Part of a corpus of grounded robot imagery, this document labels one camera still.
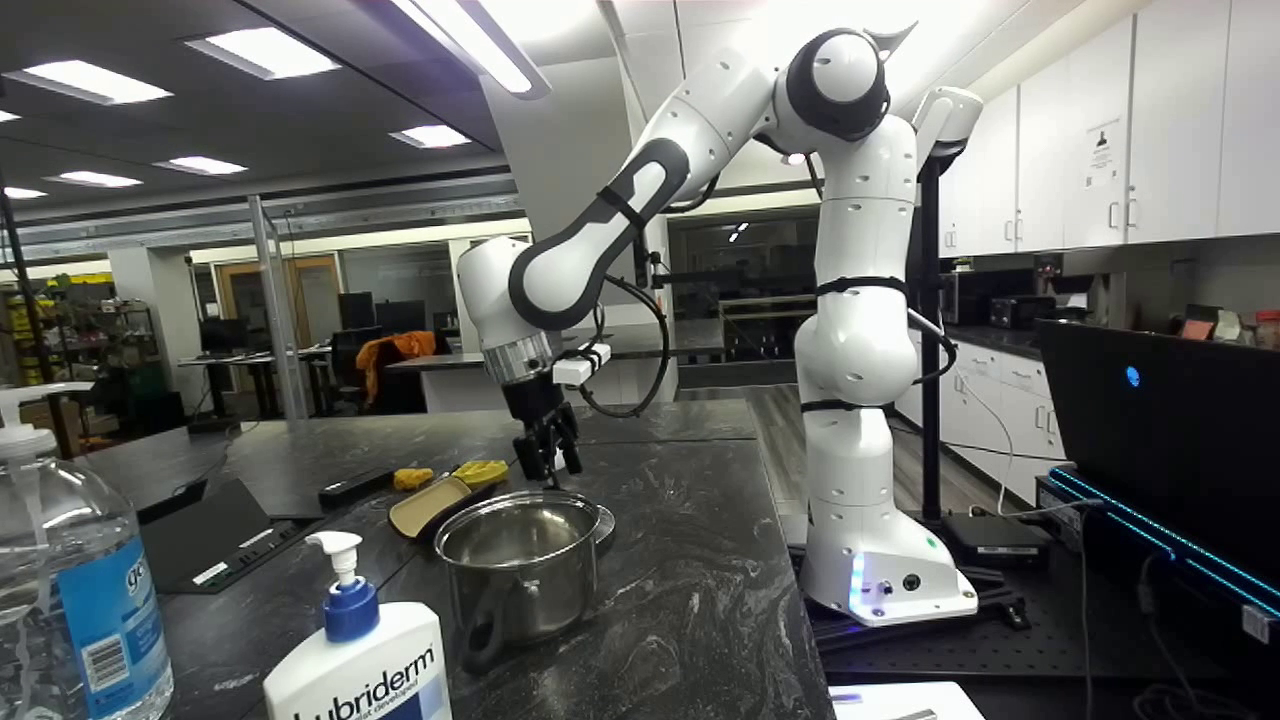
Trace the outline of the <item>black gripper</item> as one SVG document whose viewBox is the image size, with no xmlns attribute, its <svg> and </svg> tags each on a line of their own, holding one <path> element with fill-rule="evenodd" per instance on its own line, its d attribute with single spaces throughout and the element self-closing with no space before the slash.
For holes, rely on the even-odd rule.
<svg viewBox="0 0 1280 720">
<path fill-rule="evenodd" d="M 519 420 L 512 440 L 519 473 L 542 479 L 542 461 L 562 461 L 567 477 L 582 473 L 574 416 L 553 375 L 531 375 L 504 389 L 507 414 Z"/>
</svg>

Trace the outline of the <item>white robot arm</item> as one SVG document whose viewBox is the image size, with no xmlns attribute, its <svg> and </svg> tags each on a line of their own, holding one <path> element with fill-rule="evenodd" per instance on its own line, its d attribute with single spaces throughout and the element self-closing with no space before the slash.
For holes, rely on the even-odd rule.
<svg viewBox="0 0 1280 720">
<path fill-rule="evenodd" d="M 751 139 L 824 166 L 817 307 L 796 331 L 808 544 L 802 596 L 869 629 L 962 622 L 979 608 L 943 542 L 891 499 L 886 407 L 924 379 L 908 307 L 920 168 L 955 150 L 973 93 L 943 89 L 920 119 L 891 112 L 891 42 L 817 25 L 766 45 L 725 45 L 647 116 L 614 178 L 567 228 L 461 257 L 462 313 L 526 477 L 572 461 L 553 335 L 587 321 L 609 266 L 667 206 L 701 194 Z"/>
</svg>

